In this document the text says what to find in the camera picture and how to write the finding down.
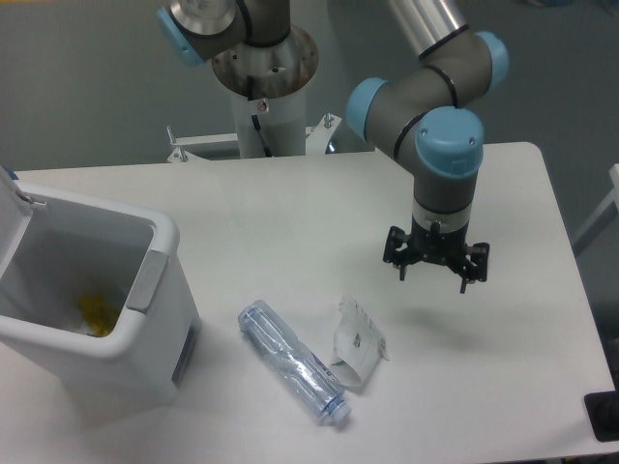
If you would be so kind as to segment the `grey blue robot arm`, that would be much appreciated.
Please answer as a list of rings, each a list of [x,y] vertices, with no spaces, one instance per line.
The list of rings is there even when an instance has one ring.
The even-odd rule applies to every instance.
[[[359,137],[414,178],[411,228],[389,230],[383,259],[400,272],[426,262],[463,285],[486,281],[489,246],[466,241],[484,157],[484,128],[468,104],[505,79],[508,51],[493,34],[471,31],[452,1],[389,7],[420,67],[397,83],[362,81],[345,110]],[[231,95],[242,157],[306,152],[304,91],[318,52],[288,2],[170,1],[157,19],[180,60],[210,63]]]

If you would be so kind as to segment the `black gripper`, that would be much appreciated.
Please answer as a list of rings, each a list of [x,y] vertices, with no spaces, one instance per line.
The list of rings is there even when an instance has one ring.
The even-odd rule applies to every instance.
[[[383,262],[398,270],[398,278],[405,281],[406,271],[421,261],[448,267],[461,277],[459,293],[464,294],[469,284],[487,281],[489,243],[465,243],[468,224],[458,230],[443,233],[437,223],[425,229],[412,221],[411,234],[391,226],[387,235]]]

